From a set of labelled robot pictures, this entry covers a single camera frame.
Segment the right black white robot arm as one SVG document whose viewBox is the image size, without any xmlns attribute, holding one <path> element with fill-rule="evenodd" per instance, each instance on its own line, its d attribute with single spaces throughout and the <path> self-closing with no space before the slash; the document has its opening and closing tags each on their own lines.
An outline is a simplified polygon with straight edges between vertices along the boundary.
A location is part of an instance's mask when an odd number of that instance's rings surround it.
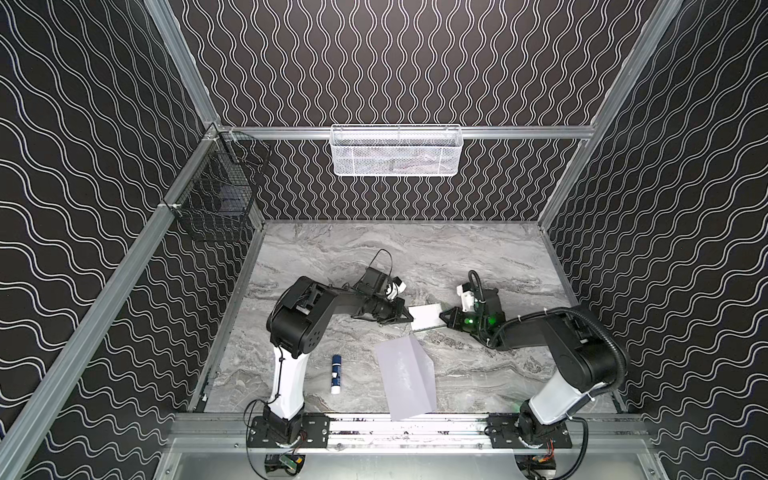
<svg viewBox="0 0 768 480">
<path fill-rule="evenodd" d="M 520 406 L 516 434 L 530 446 L 553 438 L 564 421 L 593 399 L 622 386 L 628 357 L 602 322 L 583 306 L 556 307 L 506 316 L 496 289 L 439 314 L 450 329 L 464 332 L 494 351 L 545 347 L 555 371 L 545 386 Z"/>
</svg>

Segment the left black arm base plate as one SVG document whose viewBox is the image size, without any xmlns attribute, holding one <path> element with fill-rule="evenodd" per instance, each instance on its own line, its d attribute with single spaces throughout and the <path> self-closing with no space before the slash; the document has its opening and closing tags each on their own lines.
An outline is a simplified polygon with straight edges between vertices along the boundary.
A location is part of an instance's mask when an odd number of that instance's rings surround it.
<svg viewBox="0 0 768 480">
<path fill-rule="evenodd" d="M 320 413 L 299 414 L 292 420 L 279 417 L 254 417 L 247 431 L 246 447 L 270 448 L 326 448 L 331 419 Z"/>
</svg>

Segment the white letter with green border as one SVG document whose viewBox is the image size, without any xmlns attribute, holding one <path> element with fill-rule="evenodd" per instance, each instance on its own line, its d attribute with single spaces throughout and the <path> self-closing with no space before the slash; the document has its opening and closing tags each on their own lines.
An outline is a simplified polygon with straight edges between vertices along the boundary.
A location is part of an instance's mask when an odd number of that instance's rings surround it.
<svg viewBox="0 0 768 480">
<path fill-rule="evenodd" d="M 413 317 L 411 322 L 411 330 L 413 332 L 431 330 L 446 326 L 445 321 L 440 318 L 440 314 L 443 312 L 443 308 L 439 303 L 421 306 L 410 306 L 408 311 Z"/>
</svg>

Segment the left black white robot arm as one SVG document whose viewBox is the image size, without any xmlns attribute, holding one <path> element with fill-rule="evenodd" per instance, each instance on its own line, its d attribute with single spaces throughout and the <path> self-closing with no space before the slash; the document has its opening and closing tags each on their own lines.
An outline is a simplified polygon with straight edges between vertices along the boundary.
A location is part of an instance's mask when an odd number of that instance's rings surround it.
<svg viewBox="0 0 768 480">
<path fill-rule="evenodd" d="M 292 444 L 299 437 L 309 355 L 332 317 L 348 315 L 382 325 L 410 323 L 413 316 L 401 297 L 405 289 L 401 278 L 371 270 L 355 284 L 342 287 L 301 276 L 281 295 L 266 321 L 275 368 L 263 417 L 272 439 Z"/>
</svg>

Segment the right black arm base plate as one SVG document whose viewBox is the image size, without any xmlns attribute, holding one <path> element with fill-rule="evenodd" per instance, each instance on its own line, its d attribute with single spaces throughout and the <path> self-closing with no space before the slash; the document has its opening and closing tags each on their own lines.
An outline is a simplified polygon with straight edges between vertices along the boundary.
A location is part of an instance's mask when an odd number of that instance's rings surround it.
<svg viewBox="0 0 768 480">
<path fill-rule="evenodd" d="M 564 422 L 542 425 L 530 414 L 492 414 L 483 433 L 493 449 L 569 449 L 573 446 Z"/>
</svg>

